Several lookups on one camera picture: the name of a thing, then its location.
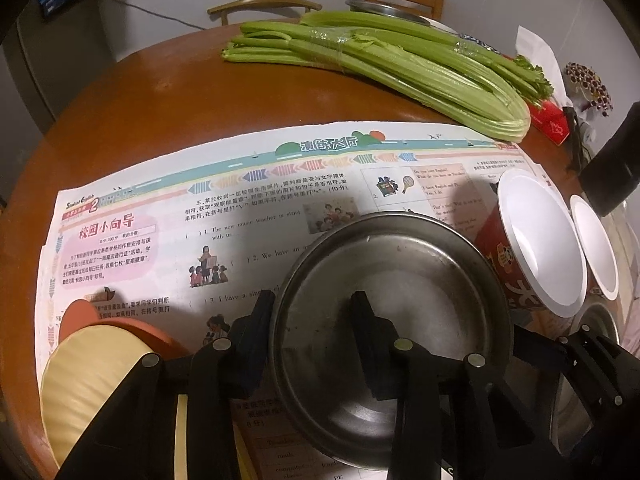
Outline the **orange plastic plate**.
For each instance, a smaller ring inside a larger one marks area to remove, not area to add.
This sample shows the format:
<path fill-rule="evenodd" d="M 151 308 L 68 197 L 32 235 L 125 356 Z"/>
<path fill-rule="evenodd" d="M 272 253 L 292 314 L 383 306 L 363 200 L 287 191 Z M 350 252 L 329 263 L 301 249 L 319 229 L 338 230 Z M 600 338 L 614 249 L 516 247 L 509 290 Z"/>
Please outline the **orange plastic plate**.
<path fill-rule="evenodd" d="M 62 342 L 78 330 L 90 326 L 112 326 L 126 330 L 165 360 L 179 359 L 191 354 L 180 342 L 149 323 L 136 318 L 100 318 L 96 307 L 85 299 L 74 300 L 67 307 L 58 331 L 58 341 Z"/>

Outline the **newspaper mat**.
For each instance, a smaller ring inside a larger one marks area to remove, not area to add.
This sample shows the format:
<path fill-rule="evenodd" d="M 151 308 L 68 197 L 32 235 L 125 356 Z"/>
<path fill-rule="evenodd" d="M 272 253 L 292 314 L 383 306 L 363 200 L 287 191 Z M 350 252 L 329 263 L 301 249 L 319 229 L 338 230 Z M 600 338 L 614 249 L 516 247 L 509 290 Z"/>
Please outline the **newspaper mat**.
<path fill-rule="evenodd" d="M 38 271 L 40 399 L 74 300 L 196 351 L 317 237 L 364 214 L 426 214 L 474 237 L 488 216 L 475 182 L 512 167 L 544 176 L 521 148 L 467 128 L 334 122 L 197 145 L 59 192 Z"/>

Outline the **large steel bowl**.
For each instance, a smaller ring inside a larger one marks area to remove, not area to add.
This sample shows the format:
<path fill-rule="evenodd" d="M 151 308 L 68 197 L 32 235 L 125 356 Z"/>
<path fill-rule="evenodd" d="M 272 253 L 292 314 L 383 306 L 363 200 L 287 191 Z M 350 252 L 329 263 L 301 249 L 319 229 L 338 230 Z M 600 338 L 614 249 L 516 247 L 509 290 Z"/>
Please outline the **large steel bowl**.
<path fill-rule="evenodd" d="M 623 401 L 615 378 L 615 360 L 623 350 L 608 302 L 587 298 L 572 327 L 554 347 L 560 378 L 550 419 L 551 442 L 565 458 L 586 434 L 600 434 L 613 406 Z"/>

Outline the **celery bunch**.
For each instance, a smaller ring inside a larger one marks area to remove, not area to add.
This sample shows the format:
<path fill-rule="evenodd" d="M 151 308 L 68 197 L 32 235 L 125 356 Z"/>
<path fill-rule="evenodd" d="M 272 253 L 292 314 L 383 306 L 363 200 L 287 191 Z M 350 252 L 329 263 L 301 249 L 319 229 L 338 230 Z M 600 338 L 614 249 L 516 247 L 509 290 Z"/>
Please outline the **celery bunch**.
<path fill-rule="evenodd" d="M 544 70 L 533 65 L 523 56 L 507 58 L 500 53 L 479 46 L 475 42 L 462 39 L 450 32 L 442 32 L 431 26 L 413 23 L 401 18 L 352 11 L 316 11 L 305 13 L 300 24 L 314 27 L 360 27 L 365 29 L 397 32 L 414 44 L 425 47 L 428 42 L 450 47 L 452 50 L 472 58 L 514 85 L 527 101 L 538 104 L 548 100 L 553 86 Z"/>
<path fill-rule="evenodd" d="M 523 96 L 494 70 L 447 46 L 417 46 L 397 32 L 248 22 L 221 57 L 353 74 L 494 140 L 521 142 L 530 127 Z"/>

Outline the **celery bunch rear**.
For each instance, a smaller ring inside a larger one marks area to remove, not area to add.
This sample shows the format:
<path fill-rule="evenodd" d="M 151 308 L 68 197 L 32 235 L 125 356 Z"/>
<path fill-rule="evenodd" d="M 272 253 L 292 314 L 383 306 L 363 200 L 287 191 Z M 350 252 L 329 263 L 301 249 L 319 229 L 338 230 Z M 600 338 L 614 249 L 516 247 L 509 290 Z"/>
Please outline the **celery bunch rear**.
<path fill-rule="evenodd" d="M 397 32 L 414 44 L 425 47 L 428 42 L 450 47 L 452 50 L 472 58 L 514 85 L 527 101 L 538 104 L 548 100 L 553 86 L 544 70 L 533 65 L 523 56 L 507 58 L 500 53 L 479 46 L 475 42 L 462 39 L 450 32 L 442 32 L 431 26 L 413 23 L 401 18 L 352 11 L 316 11 L 305 13 L 300 24 L 314 27 L 360 27 L 365 29 Z"/>

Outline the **white blue ceramic bowl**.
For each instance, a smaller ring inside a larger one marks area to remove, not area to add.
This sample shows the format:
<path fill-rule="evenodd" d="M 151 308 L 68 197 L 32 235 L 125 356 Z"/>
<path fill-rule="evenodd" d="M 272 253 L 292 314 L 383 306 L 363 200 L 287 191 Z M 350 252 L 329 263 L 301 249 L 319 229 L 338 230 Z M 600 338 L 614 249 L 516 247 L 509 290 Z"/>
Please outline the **white blue ceramic bowl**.
<path fill-rule="evenodd" d="M 471 44 L 476 44 L 477 46 L 487 50 L 487 51 L 491 51 L 497 54 L 501 55 L 501 52 L 497 49 L 495 49 L 494 47 L 491 47 L 490 44 L 486 44 L 486 42 L 484 42 L 483 40 L 480 40 L 478 38 L 475 38 L 471 35 L 467 35 L 467 34 L 458 34 L 458 37 L 464 41 L 470 42 Z"/>

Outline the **red tissue box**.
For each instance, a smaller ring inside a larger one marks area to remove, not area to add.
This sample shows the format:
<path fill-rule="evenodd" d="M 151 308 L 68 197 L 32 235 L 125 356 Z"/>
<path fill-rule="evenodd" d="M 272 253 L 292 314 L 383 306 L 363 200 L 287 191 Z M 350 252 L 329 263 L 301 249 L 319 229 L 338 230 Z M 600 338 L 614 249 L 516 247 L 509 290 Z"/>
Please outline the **red tissue box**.
<path fill-rule="evenodd" d="M 532 124 L 556 146 L 562 145 L 570 135 L 564 112 L 552 101 L 527 104 Z"/>

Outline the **small steel bowl far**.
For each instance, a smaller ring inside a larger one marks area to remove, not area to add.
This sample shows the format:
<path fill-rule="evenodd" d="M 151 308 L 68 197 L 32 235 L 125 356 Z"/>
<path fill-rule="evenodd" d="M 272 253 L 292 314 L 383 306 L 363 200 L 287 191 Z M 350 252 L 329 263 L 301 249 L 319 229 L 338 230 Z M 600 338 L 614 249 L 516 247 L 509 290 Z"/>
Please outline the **small steel bowl far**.
<path fill-rule="evenodd" d="M 389 16 L 390 18 L 401 18 L 413 23 L 431 25 L 428 18 L 420 14 L 414 14 L 408 10 L 396 8 L 387 3 L 372 2 L 367 0 L 346 0 L 349 9 L 354 12 L 366 12 L 375 15 Z"/>

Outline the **curved wooden chair far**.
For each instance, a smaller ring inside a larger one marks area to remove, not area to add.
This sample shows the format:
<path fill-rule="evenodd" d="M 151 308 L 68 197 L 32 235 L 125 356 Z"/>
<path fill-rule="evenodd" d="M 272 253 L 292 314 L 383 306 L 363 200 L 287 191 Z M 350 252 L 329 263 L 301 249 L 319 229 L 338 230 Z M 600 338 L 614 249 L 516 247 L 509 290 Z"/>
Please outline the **curved wooden chair far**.
<path fill-rule="evenodd" d="M 229 15 L 242 11 L 269 11 L 281 9 L 304 9 L 306 12 L 321 11 L 322 5 L 310 0 L 234 0 L 213 6 L 207 10 L 212 18 L 220 18 L 224 26 L 229 24 Z"/>

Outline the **shallow steel plate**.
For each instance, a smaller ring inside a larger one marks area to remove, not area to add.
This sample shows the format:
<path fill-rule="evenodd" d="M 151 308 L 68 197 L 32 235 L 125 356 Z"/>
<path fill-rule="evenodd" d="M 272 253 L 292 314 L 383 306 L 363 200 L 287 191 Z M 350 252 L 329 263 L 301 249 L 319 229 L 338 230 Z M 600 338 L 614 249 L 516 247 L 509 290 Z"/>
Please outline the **shallow steel plate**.
<path fill-rule="evenodd" d="M 506 297 L 486 258 L 423 214 L 367 214 L 296 261 L 273 309 L 270 364 L 294 427 L 327 456 L 390 464 L 402 350 L 446 370 L 477 353 L 505 368 Z"/>

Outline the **yellow shell shaped plate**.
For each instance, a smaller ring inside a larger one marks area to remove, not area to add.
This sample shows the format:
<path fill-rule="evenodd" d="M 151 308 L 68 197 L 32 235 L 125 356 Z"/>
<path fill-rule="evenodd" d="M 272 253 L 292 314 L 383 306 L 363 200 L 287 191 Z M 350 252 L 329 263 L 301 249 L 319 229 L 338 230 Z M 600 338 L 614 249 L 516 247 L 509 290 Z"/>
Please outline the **yellow shell shaped plate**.
<path fill-rule="evenodd" d="M 41 385 L 60 479 L 254 479 L 232 416 L 230 334 L 165 360 L 117 327 L 64 341 Z"/>

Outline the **grey refrigerator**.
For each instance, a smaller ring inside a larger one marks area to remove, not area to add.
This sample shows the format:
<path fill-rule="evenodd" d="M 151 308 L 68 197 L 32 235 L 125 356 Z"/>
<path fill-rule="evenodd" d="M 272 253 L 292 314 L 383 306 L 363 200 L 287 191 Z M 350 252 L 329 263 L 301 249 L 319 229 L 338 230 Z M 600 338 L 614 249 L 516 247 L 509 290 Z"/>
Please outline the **grey refrigerator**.
<path fill-rule="evenodd" d="M 26 162 L 80 90 L 115 63 L 98 0 L 45 20 L 27 6 L 1 44 L 1 198 L 9 200 Z"/>

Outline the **black thermos bottle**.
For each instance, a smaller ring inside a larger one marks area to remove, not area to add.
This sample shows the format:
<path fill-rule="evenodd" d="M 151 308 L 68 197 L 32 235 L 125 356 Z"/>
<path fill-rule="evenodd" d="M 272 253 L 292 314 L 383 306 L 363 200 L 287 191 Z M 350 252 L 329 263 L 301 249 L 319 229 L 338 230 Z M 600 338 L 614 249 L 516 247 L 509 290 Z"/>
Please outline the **black thermos bottle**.
<path fill-rule="evenodd" d="M 635 102 L 614 136 L 597 152 L 578 180 L 591 208 L 605 217 L 639 185 L 640 103 Z"/>

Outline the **celery bunch front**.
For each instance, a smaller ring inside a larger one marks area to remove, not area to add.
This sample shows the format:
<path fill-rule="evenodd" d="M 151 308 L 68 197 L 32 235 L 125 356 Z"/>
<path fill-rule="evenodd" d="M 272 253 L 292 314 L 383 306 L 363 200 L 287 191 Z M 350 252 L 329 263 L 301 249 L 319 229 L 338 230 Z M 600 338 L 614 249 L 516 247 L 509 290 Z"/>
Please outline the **celery bunch front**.
<path fill-rule="evenodd" d="M 530 127 L 523 96 L 494 70 L 447 46 L 417 46 L 397 32 L 248 22 L 221 57 L 353 74 L 494 140 L 521 142 Z"/>

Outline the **instant noodle cup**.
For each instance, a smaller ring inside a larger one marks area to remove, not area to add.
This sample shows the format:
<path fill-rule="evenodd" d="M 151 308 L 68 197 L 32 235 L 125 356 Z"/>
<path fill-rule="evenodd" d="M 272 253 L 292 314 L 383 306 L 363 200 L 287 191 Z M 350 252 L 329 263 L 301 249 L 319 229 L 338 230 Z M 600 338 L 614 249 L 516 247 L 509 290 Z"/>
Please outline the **instant noodle cup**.
<path fill-rule="evenodd" d="M 608 233 L 590 205 L 580 196 L 570 196 L 570 213 L 598 289 L 608 301 L 620 291 L 620 272 Z"/>
<path fill-rule="evenodd" d="M 497 273 L 508 306 L 530 330 L 551 339 L 566 335 L 586 298 L 588 278 L 562 196 L 520 168 L 475 186 L 488 216 L 473 242 Z"/>

